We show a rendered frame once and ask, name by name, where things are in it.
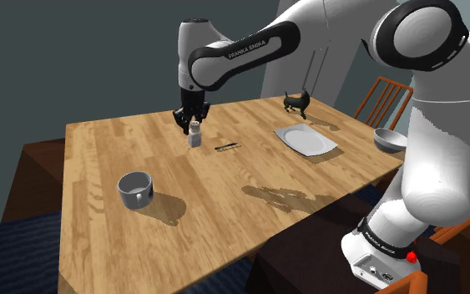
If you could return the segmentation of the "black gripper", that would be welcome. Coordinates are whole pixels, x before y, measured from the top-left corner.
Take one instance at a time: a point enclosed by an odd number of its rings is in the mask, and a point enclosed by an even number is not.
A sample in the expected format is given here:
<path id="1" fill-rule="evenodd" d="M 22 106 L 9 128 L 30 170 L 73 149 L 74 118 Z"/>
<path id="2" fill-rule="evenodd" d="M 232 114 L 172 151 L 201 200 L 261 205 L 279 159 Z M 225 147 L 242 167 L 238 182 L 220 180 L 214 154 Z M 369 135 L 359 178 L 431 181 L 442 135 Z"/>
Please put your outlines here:
<path id="1" fill-rule="evenodd" d="M 182 129 L 185 135 L 189 134 L 190 117 L 186 115 L 197 115 L 197 121 L 201 123 L 209 113 L 210 103 L 205 101 L 205 91 L 192 91 L 185 88 L 180 89 L 182 107 L 172 112 L 175 123 Z"/>

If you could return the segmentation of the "small white bottle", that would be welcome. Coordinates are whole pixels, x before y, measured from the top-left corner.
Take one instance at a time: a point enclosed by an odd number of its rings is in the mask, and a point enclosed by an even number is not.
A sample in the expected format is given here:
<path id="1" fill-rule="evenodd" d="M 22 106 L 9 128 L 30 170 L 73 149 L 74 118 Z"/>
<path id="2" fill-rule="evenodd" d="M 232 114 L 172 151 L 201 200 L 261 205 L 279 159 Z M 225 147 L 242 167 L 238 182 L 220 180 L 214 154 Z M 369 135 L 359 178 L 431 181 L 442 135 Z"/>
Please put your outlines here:
<path id="1" fill-rule="evenodd" d="M 190 122 L 188 143 L 191 148 L 198 147 L 201 145 L 200 122 L 196 120 Z"/>

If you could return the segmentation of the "light wooden table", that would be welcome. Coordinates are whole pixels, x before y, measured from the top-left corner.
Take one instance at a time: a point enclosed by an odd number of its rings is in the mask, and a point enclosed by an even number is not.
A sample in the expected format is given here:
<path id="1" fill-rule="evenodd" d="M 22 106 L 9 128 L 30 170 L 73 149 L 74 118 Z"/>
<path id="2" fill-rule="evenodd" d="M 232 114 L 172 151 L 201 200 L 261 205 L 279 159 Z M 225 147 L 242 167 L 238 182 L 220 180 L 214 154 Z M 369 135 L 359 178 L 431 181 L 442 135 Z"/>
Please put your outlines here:
<path id="1" fill-rule="evenodd" d="M 273 235 L 402 163 L 373 143 L 371 127 L 317 100 L 306 119 L 280 97 L 210 108 L 191 148 L 168 112 L 68 124 L 59 290 L 168 294 L 249 255 Z M 338 146 L 304 156 L 274 133 L 307 124 Z M 214 147 L 237 142 L 224 151 Z M 119 179 L 143 171 L 154 197 L 124 206 Z M 244 186 L 300 191 L 283 211 Z"/>

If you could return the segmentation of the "grey mug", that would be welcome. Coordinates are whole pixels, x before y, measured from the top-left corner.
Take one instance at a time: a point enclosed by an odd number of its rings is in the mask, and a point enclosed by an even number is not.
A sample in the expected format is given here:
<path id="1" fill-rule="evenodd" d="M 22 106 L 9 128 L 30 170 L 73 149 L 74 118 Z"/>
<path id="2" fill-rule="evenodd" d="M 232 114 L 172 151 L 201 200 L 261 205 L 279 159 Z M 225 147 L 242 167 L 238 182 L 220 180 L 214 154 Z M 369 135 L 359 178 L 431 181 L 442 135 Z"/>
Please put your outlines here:
<path id="1" fill-rule="evenodd" d="M 117 188 L 124 206 L 132 210 L 149 205 L 154 197 L 152 177 L 143 171 L 123 175 Z"/>

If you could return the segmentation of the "black animal figure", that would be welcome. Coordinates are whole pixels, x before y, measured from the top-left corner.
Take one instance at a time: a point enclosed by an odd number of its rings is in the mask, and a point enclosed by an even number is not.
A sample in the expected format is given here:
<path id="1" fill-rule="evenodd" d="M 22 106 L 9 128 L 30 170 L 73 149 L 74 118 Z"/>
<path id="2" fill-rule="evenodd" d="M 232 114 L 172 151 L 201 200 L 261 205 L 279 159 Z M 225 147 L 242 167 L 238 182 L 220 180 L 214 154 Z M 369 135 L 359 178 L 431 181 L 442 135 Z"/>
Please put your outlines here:
<path id="1" fill-rule="evenodd" d="M 284 109 L 286 111 L 299 109 L 301 112 L 301 117 L 306 119 L 305 110 L 309 106 L 311 101 L 311 96 L 308 92 L 304 89 L 300 98 L 290 97 L 287 92 L 285 92 L 286 96 L 283 100 Z"/>

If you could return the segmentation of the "white square plate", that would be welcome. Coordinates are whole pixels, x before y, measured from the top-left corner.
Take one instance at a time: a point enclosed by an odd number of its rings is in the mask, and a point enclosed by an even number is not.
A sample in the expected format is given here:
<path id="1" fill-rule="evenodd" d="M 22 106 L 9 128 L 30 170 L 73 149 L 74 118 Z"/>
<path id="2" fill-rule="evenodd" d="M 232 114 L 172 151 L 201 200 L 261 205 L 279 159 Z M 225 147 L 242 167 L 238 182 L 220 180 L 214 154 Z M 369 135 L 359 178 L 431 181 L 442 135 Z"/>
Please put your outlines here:
<path id="1" fill-rule="evenodd" d="M 307 124 L 296 124 L 274 130 L 280 140 L 304 156 L 323 155 L 334 150 L 338 144 L 320 134 Z"/>

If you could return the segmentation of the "dark brown cabinet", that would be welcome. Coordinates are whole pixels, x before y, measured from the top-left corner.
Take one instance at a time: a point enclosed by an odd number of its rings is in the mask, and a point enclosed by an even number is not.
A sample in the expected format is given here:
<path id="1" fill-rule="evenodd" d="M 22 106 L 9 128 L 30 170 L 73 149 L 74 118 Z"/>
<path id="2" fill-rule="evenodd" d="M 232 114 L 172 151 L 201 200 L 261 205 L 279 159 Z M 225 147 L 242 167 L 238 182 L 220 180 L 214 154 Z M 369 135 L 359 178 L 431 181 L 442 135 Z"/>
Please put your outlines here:
<path id="1" fill-rule="evenodd" d="M 23 146 L 2 222 L 60 211 L 65 138 Z"/>

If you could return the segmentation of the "dark robot stand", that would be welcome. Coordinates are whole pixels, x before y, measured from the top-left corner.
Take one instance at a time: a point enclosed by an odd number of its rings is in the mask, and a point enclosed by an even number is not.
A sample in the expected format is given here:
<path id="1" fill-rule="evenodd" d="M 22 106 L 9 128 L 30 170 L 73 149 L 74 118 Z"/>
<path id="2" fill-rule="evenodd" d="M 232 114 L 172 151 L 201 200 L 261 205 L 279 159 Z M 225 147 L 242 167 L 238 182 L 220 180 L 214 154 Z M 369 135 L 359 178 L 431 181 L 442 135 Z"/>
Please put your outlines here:
<path id="1" fill-rule="evenodd" d="M 346 195 L 272 236 L 258 251 L 245 290 L 249 294 L 375 294 L 355 277 L 341 238 L 376 201 Z"/>

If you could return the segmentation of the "wooden slat-back chair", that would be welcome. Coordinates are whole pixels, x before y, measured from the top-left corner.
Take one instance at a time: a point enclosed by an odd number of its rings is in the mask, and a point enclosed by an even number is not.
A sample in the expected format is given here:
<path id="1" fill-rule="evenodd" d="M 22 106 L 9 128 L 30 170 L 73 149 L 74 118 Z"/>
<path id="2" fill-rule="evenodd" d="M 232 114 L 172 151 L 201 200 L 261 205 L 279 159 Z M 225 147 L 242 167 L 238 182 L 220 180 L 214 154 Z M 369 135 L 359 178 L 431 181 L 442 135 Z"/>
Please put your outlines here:
<path id="1" fill-rule="evenodd" d="M 376 82 L 372 85 L 366 97 L 362 100 L 360 106 L 357 108 L 356 112 L 353 115 L 353 118 L 356 119 L 359 116 L 359 114 L 365 107 L 366 103 L 369 101 L 372 94 L 374 93 L 374 91 L 377 89 L 378 85 L 381 82 L 385 83 L 385 87 L 383 88 L 378 100 L 375 102 L 371 112 L 367 116 L 365 120 L 365 124 L 376 129 L 381 123 L 382 119 L 385 117 L 387 111 L 393 105 L 394 100 L 401 93 L 401 91 L 404 90 L 407 93 L 407 96 L 402 101 L 402 105 L 400 109 L 397 111 L 395 118 L 393 119 L 392 123 L 389 126 L 389 130 L 394 130 L 395 127 L 397 126 L 399 119 L 402 117 L 402 113 L 407 107 L 407 104 L 409 100 L 411 99 L 414 90 L 412 87 L 409 87 L 405 84 L 400 84 L 391 79 L 387 79 L 384 77 L 377 78 Z"/>

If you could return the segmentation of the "grey bowl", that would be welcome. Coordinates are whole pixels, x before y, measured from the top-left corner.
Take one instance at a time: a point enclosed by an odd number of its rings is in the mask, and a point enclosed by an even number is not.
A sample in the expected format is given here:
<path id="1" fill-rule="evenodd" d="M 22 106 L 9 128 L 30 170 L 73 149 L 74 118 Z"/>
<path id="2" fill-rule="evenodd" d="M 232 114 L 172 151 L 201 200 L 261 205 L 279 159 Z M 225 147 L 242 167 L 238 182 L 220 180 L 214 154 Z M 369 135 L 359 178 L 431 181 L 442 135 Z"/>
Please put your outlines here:
<path id="1" fill-rule="evenodd" d="M 404 151 L 407 147 L 407 137 L 390 129 L 375 129 L 373 140 L 379 150 L 388 154 Z"/>

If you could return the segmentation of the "dark blue rug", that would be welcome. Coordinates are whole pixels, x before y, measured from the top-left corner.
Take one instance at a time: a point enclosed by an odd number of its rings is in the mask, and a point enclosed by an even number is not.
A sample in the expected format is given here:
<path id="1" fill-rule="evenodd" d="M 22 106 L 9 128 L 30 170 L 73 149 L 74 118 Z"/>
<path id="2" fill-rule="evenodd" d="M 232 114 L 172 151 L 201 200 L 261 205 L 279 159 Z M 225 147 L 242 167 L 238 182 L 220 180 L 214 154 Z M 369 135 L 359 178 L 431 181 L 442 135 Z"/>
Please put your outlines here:
<path id="1" fill-rule="evenodd" d="M 312 201 L 300 191 L 244 186 L 244 193 L 260 197 L 283 211 L 284 200 Z M 383 192 L 367 185 L 354 193 L 375 205 Z M 61 211 L 0 223 L 0 294 L 58 294 Z M 248 294 L 244 289 L 250 261 L 244 257 L 182 294 Z"/>

